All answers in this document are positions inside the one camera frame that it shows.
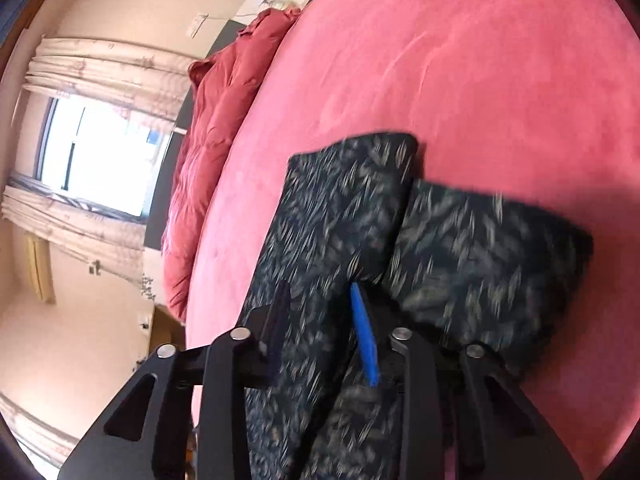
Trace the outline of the pink floral curtain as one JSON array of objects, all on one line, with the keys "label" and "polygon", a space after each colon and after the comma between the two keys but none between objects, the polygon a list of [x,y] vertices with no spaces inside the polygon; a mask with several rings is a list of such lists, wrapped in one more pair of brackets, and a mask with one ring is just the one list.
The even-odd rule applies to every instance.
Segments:
[{"label": "pink floral curtain", "polygon": [[79,96],[161,122],[174,122],[195,58],[104,39],[44,37],[29,61],[28,91]]},{"label": "pink floral curtain", "polygon": [[145,227],[63,204],[9,185],[3,191],[2,216],[51,242],[85,263],[137,286],[143,278]]}]

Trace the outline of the pink floral left curtain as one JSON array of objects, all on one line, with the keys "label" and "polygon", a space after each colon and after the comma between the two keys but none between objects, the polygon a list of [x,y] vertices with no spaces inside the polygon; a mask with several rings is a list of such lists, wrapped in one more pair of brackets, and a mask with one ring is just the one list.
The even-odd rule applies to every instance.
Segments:
[{"label": "pink floral left curtain", "polygon": [[3,191],[2,216],[51,242],[85,263],[137,286],[143,278],[145,227],[63,204],[9,185]]}]

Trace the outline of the pink bed sheet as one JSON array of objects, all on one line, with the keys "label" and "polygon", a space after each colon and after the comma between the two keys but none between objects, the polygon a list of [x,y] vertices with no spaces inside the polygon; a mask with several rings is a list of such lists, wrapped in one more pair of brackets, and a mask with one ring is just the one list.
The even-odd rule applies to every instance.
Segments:
[{"label": "pink bed sheet", "polygon": [[384,130],[419,139],[428,180],[591,232],[588,275],[525,387],[596,478],[639,418],[639,39],[615,0],[314,0],[232,143],[186,342],[238,319],[288,159]]}]

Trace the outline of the red quilted duvet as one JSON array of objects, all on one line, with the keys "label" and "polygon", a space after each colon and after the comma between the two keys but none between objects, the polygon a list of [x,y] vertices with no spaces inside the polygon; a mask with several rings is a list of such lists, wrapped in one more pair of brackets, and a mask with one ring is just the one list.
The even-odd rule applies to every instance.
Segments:
[{"label": "red quilted duvet", "polygon": [[231,44],[189,67],[192,117],[172,176],[160,250],[166,307],[179,322],[186,320],[201,232],[233,141],[300,14],[299,8],[262,11]]}]

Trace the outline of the wooden desk shelf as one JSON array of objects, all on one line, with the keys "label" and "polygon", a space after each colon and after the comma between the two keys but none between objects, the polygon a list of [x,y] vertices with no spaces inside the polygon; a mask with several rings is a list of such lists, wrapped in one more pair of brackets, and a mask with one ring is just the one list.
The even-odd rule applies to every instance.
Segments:
[{"label": "wooden desk shelf", "polygon": [[178,350],[186,348],[186,330],[164,306],[156,304],[151,313],[138,316],[138,327],[146,338],[148,348],[136,359],[137,370],[158,347],[172,344]]}]

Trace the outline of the cream air conditioner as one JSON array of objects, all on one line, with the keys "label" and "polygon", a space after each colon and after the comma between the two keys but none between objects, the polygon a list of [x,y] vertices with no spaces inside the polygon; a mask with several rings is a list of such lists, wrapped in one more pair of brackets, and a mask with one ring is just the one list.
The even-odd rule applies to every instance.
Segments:
[{"label": "cream air conditioner", "polygon": [[36,297],[44,304],[54,304],[55,293],[51,271],[49,242],[32,234],[25,234],[29,283]]}]

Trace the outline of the black leaf-print pants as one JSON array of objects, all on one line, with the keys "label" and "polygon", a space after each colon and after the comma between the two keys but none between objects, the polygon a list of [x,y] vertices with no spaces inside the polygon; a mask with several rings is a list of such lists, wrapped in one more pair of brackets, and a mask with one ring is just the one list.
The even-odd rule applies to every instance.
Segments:
[{"label": "black leaf-print pants", "polygon": [[543,209],[416,180],[413,136],[354,136],[297,154],[243,313],[290,285],[274,384],[245,393],[256,479],[389,479],[402,409],[397,354],[367,385],[348,288],[439,344],[482,342],[519,373],[549,340],[587,269],[591,235]]}]

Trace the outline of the window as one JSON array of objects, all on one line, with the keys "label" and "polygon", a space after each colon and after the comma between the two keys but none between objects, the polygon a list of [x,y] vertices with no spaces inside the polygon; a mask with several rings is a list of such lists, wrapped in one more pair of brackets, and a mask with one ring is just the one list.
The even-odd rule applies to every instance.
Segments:
[{"label": "window", "polygon": [[112,104],[54,99],[41,135],[36,179],[74,200],[144,221],[169,141],[169,133]]}]

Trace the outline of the white wall switch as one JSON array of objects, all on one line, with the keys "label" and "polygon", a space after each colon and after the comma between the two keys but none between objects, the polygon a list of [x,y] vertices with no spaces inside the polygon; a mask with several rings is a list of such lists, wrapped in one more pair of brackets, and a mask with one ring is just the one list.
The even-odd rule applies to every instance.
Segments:
[{"label": "white wall switch", "polygon": [[194,39],[195,36],[198,34],[198,31],[201,29],[201,27],[207,20],[208,20],[207,13],[196,14],[194,18],[192,18],[192,20],[190,21],[188,29],[186,30],[186,36],[188,36],[191,39]]}]

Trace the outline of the dark grey headboard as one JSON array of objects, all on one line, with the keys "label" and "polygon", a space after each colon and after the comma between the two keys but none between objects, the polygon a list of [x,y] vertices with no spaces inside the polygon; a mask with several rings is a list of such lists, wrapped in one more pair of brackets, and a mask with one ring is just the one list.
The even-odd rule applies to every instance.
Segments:
[{"label": "dark grey headboard", "polygon": [[[233,21],[232,18],[222,18],[224,23],[218,36],[209,48],[206,58],[212,54],[228,47],[235,40],[238,33],[248,25],[244,25]],[[160,172],[156,180],[153,199],[149,212],[148,221],[146,222],[144,248],[160,250],[162,246],[162,236],[168,218],[168,208],[172,188],[172,176],[177,165],[178,154],[181,148],[182,140],[186,134],[186,130],[191,125],[193,112],[193,96],[192,91],[186,94],[186,98],[182,103],[180,112],[175,121],[174,128],[171,131],[168,148],[164,155]]]}]

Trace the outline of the pink floral right curtain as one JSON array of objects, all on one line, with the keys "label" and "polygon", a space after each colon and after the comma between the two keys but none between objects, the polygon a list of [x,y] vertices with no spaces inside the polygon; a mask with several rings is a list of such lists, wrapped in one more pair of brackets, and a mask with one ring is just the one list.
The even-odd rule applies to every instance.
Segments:
[{"label": "pink floral right curtain", "polygon": [[104,39],[44,37],[29,61],[28,91],[79,96],[161,122],[174,122],[195,58]]}]

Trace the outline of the wall power socket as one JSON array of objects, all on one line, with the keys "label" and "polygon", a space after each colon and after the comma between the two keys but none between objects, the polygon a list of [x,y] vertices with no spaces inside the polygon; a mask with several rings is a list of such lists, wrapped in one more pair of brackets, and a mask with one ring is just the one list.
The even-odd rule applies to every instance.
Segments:
[{"label": "wall power socket", "polygon": [[99,260],[94,260],[89,263],[88,266],[89,273],[91,275],[100,276],[101,275],[101,263]]}]

